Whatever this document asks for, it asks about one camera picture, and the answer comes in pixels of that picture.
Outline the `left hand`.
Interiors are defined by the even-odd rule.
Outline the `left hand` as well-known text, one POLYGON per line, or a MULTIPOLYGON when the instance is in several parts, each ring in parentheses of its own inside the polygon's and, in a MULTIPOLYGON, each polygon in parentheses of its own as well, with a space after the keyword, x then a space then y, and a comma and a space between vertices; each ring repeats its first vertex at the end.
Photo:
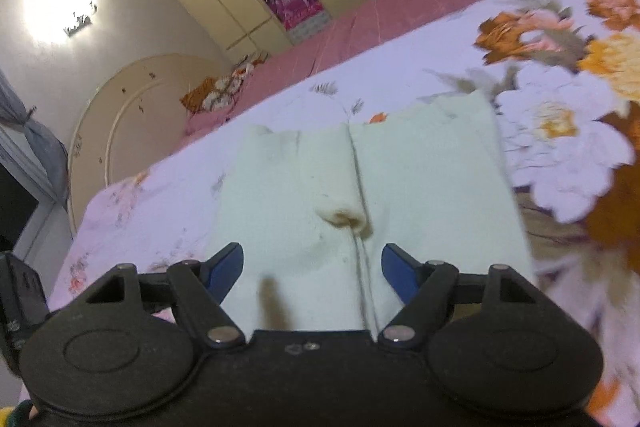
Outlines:
POLYGON ((38 410, 30 400, 18 403, 15 407, 2 407, 0 427, 26 427, 37 414, 38 410))

